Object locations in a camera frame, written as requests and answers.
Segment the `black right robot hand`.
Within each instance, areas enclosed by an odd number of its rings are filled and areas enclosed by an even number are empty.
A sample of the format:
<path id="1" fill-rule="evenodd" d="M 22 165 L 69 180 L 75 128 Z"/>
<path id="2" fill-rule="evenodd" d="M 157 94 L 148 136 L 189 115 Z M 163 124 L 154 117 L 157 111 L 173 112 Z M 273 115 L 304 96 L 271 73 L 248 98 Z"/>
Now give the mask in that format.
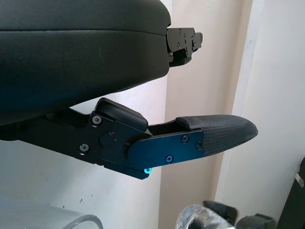
<path id="1" fill-rule="evenodd" d="M 236 226 L 237 229 L 275 229 L 276 228 L 275 220 L 272 217 L 263 214 L 257 213 L 252 216 L 246 216 L 240 219 L 236 223 L 236 219 L 238 216 L 238 210 L 236 208 L 211 200 L 203 201 L 203 206 L 207 207 L 208 209 L 220 215 L 228 223 L 230 223 L 233 226 Z"/>

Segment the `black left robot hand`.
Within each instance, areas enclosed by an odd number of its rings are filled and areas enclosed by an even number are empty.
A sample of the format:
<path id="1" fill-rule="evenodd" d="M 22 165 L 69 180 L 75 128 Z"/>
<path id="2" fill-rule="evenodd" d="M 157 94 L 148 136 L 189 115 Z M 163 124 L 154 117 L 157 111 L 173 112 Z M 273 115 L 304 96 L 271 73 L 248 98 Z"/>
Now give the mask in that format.
<path id="1" fill-rule="evenodd" d="M 164 77 L 201 48 L 159 0 L 3 0 L 0 138 L 145 179 L 152 168 L 215 155 L 257 136 L 235 115 L 149 125 L 106 98 Z"/>

